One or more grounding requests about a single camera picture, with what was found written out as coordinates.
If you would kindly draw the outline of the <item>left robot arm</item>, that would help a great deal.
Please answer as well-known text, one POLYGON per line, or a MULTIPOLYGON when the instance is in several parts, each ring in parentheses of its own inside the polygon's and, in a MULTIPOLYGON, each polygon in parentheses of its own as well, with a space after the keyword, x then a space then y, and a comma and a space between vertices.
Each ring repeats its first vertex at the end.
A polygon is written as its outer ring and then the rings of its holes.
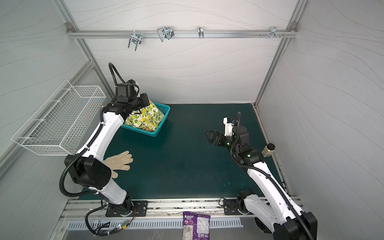
POLYGON ((147 94, 141 94, 128 100, 115 97, 100 111, 100 123, 88 139, 83 149, 75 155, 65 158, 66 168, 63 171, 59 189, 66 197, 79 197, 86 194, 100 196, 118 215, 127 216, 133 210, 129 194, 112 178, 112 170, 104 163, 105 152, 127 117, 134 111, 149 106, 147 94), (65 177, 69 174, 74 183, 88 188, 86 192, 70 193, 65 188, 65 177))

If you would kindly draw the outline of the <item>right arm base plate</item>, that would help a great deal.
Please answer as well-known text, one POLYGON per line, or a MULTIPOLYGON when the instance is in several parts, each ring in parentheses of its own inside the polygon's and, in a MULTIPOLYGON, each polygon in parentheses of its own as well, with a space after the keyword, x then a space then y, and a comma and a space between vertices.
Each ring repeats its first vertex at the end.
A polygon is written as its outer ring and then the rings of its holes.
POLYGON ((242 200, 221 198, 219 200, 219 205, 224 209, 224 214, 226 216, 250 214, 242 200))

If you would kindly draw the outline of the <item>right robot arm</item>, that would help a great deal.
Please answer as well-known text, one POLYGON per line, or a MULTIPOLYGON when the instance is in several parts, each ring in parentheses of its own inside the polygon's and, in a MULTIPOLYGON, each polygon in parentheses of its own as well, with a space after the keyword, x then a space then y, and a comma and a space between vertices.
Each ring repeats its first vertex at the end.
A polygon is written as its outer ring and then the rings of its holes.
POLYGON ((245 127, 234 128, 230 136, 219 131, 207 131, 206 136, 209 143, 229 150, 233 162, 247 172, 266 198, 262 201, 252 191, 239 193, 237 208, 241 214, 254 215, 258 228, 275 240, 317 239, 316 217, 296 204, 276 181, 263 156, 251 146, 245 127))

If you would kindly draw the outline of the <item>lemon print skirt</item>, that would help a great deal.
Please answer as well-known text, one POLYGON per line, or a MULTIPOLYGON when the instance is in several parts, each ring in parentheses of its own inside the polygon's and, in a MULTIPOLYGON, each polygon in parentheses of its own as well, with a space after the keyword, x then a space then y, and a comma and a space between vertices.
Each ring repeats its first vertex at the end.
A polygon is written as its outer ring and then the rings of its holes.
POLYGON ((129 115, 124 125, 147 132, 155 132, 164 117, 165 115, 160 109, 150 101, 148 107, 142 108, 129 115))

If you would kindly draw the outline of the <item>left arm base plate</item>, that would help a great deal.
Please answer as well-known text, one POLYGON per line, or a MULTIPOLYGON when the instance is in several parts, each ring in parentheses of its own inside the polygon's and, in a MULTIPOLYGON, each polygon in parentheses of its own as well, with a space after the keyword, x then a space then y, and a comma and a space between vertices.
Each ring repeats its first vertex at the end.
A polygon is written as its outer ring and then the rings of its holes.
POLYGON ((145 217, 147 214, 148 201, 132 201, 121 205, 108 204, 106 217, 145 217))

